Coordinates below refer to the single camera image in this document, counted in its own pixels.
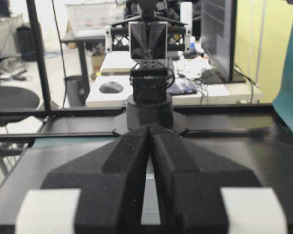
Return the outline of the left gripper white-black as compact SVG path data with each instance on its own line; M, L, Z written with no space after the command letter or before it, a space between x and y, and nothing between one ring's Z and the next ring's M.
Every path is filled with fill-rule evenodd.
M181 22L124 20L105 27L107 53L128 51L132 59L165 59L190 49L191 26Z

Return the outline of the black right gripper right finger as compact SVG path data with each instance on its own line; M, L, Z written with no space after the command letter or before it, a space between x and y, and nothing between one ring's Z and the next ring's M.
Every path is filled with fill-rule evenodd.
M150 125L155 176L185 234L285 234L285 212L255 173L157 124Z

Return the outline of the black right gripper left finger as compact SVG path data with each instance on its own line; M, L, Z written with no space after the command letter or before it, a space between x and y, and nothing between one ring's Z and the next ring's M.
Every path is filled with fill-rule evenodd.
M51 170L27 192L18 234L117 234L141 222L149 126Z

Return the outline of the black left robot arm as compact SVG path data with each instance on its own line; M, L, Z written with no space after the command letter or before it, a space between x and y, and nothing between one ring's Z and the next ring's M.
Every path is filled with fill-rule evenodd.
M106 26L113 39L128 36L135 60L132 93L124 113L127 132L116 140L50 170L39 189L29 190L19 209L17 234L119 234L141 223L150 151L149 126L174 129L175 75L167 64L169 37L180 33L189 47L192 28L163 19L130 18Z

